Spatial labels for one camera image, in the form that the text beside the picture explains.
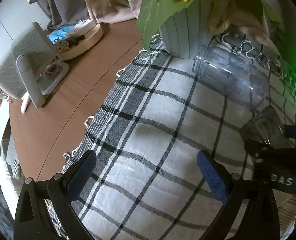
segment clear plastic cup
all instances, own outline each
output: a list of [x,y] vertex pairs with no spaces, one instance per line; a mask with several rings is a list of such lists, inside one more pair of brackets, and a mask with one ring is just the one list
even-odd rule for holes
[[267,76],[251,60],[213,46],[201,46],[192,71],[200,80],[248,109],[256,109],[269,93]]

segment black and white plaid cloth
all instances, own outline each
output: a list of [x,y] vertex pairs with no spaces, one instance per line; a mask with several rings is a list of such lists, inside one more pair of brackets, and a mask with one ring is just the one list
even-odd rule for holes
[[[151,47],[158,56],[150,65],[140,59],[147,56],[142,52],[126,68],[63,168],[87,149],[97,154],[93,174],[72,206],[98,240],[199,239],[221,208],[197,167],[202,149],[215,153],[230,173],[252,177],[239,130],[255,113],[200,83],[193,60],[168,54],[160,38]],[[261,109],[271,104],[282,120],[296,124],[294,97],[268,75],[270,97]],[[49,212],[64,236],[53,207]]]

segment brown table top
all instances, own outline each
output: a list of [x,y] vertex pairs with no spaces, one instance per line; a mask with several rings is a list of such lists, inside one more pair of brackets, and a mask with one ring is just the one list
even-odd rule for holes
[[116,80],[142,48],[140,35],[130,20],[105,25],[101,41],[69,62],[70,71],[40,109],[32,104],[21,114],[21,100],[10,104],[15,147],[25,177],[51,178],[62,170],[63,153],[81,143],[84,121],[96,114]]

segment striped vase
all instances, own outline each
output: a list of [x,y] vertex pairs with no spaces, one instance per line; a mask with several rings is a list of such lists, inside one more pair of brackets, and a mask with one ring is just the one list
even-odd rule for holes
[[[229,0],[219,2],[223,14]],[[188,8],[169,17],[159,28],[165,50],[176,57],[195,58],[198,48],[209,45],[213,37],[208,28],[211,8],[211,0],[193,0]]]

